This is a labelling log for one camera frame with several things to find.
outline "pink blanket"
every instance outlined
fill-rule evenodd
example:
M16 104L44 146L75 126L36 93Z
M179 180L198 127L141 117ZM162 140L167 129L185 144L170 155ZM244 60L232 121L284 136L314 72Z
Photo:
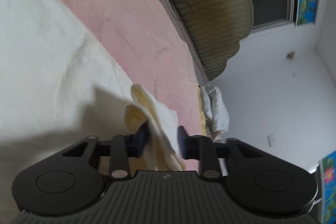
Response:
M142 84L190 135L201 133L191 55L158 0L61 0L88 27L133 83ZM188 164L194 169L195 162Z

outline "white wall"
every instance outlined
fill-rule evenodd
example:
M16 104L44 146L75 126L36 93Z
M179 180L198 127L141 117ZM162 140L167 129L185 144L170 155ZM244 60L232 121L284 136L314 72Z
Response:
M212 83L230 114L227 137L305 169L336 150L336 89L315 51ZM271 148L270 133L276 140Z
M280 27L241 41L212 81L230 114L227 137L305 169L336 150L336 89L315 51L326 1L320 0L316 25ZM293 50L289 61L286 55ZM271 148L270 133L276 139Z
M336 84L336 0L328 0L317 52Z

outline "wall socket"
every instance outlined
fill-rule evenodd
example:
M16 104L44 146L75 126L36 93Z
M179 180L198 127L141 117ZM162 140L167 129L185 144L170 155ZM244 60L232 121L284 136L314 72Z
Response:
M275 146L275 137L274 134L267 135L268 146L272 147Z

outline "metal screw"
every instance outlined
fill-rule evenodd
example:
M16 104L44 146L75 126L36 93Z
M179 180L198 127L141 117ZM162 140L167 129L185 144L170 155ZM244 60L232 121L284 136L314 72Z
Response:
M206 170L203 175L209 179L215 179L219 177L219 173L216 170Z
M116 179L122 179L124 177L126 177L128 175L127 171L125 170L114 170L112 173L111 173L111 176L116 178Z
M171 175L169 175L169 174L165 174L165 175L163 175L162 177L163 177L164 179L168 180L168 179L171 178Z

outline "yellow cloth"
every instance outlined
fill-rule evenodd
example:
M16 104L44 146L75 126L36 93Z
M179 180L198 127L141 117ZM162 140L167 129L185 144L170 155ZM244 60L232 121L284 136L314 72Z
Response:
M151 141L143 156L130 159L132 173L135 170L182 171L185 164L177 155L177 114L158 102L142 85L131 87L134 103L125 106L124 123L129 133L136 133L148 121Z

